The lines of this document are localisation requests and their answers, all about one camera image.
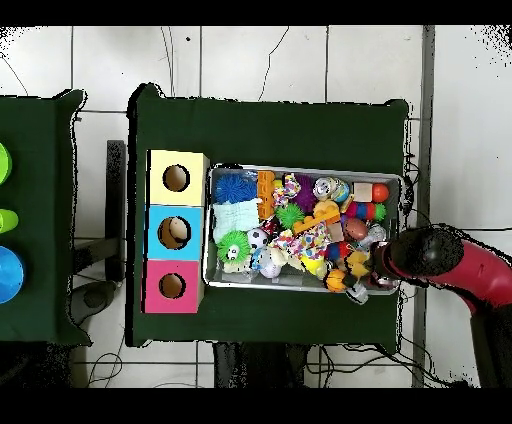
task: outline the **round hole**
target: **round hole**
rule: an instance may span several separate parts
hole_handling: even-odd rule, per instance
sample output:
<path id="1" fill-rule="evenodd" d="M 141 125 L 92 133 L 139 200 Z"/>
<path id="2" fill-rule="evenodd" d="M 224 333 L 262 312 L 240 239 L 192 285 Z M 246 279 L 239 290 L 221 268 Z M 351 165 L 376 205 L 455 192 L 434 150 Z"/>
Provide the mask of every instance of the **round hole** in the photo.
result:
<path id="1" fill-rule="evenodd" d="M 164 171 L 162 180 L 167 190 L 179 193 L 190 184 L 190 174 L 184 166 L 172 165 Z"/>
<path id="2" fill-rule="evenodd" d="M 181 216 L 165 218 L 158 227 L 158 240 L 167 249 L 183 249 L 191 235 L 190 224 Z"/>
<path id="3" fill-rule="evenodd" d="M 185 293 L 185 280 L 179 274 L 166 274 L 160 279 L 160 293 L 169 299 L 177 299 Z"/>

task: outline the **black cable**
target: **black cable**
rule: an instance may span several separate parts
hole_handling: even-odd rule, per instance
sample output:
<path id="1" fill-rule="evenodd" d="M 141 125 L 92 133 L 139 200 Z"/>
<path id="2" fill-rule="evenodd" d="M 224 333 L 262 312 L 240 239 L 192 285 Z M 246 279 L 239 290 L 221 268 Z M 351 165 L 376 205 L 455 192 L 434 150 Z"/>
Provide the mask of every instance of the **black cable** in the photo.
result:
<path id="1" fill-rule="evenodd" d="M 272 55 L 272 53 L 274 53 L 277 48 L 279 47 L 279 45 L 281 44 L 281 42 L 283 41 L 283 38 L 284 36 L 286 35 L 286 33 L 289 31 L 290 29 L 290 26 L 288 25 L 286 27 L 286 31 L 284 32 L 283 36 L 281 37 L 281 39 L 279 40 L 279 43 L 277 43 L 277 45 L 274 47 L 274 49 L 269 53 L 268 55 L 268 68 L 267 68 L 267 72 L 265 73 L 265 79 L 263 80 L 263 87 L 261 89 L 261 94 L 260 94 L 260 97 L 258 97 L 258 101 L 261 100 L 261 97 L 263 96 L 263 93 L 265 92 L 265 85 L 267 84 L 267 76 L 268 76 L 268 71 L 270 71 L 270 56 Z"/>

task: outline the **green spiky ball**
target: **green spiky ball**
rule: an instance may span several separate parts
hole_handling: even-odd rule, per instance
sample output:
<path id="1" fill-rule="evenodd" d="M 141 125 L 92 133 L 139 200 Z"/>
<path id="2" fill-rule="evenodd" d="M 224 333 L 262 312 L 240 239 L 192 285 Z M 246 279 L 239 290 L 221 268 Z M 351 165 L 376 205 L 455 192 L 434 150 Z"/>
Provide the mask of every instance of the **green spiky ball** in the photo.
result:
<path id="1" fill-rule="evenodd" d="M 231 246 L 237 246 L 240 251 L 235 259 L 228 259 L 226 256 Z M 220 240 L 217 245 L 217 256 L 222 262 L 237 264 L 244 261 L 251 252 L 247 233 L 243 231 L 230 231 Z"/>
<path id="2" fill-rule="evenodd" d="M 386 217 L 386 207 L 382 203 L 375 205 L 375 221 L 382 221 Z"/>
<path id="3" fill-rule="evenodd" d="M 285 208 L 279 206 L 276 209 L 276 215 L 281 225 L 288 230 L 291 230 L 294 223 L 304 219 L 304 213 L 295 203 L 288 203 L 288 206 Z"/>

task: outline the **blue container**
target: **blue container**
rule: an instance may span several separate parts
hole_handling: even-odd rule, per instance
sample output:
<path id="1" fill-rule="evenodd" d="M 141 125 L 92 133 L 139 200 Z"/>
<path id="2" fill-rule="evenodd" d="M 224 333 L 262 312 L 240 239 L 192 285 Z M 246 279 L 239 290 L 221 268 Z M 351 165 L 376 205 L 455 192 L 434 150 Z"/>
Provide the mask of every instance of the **blue container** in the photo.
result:
<path id="1" fill-rule="evenodd" d="M 9 302 L 23 284 L 23 265 L 16 254 L 0 246 L 0 304 Z"/>

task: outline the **green bowl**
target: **green bowl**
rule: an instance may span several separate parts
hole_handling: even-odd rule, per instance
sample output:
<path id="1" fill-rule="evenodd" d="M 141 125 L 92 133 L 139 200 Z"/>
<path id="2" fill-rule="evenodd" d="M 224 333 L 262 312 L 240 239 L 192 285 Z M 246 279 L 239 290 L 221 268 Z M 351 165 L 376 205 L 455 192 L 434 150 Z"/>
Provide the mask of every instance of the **green bowl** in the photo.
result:
<path id="1" fill-rule="evenodd" d="M 12 160 L 11 155 L 5 148 L 5 146 L 0 143 L 0 185 L 5 182 L 12 169 Z"/>

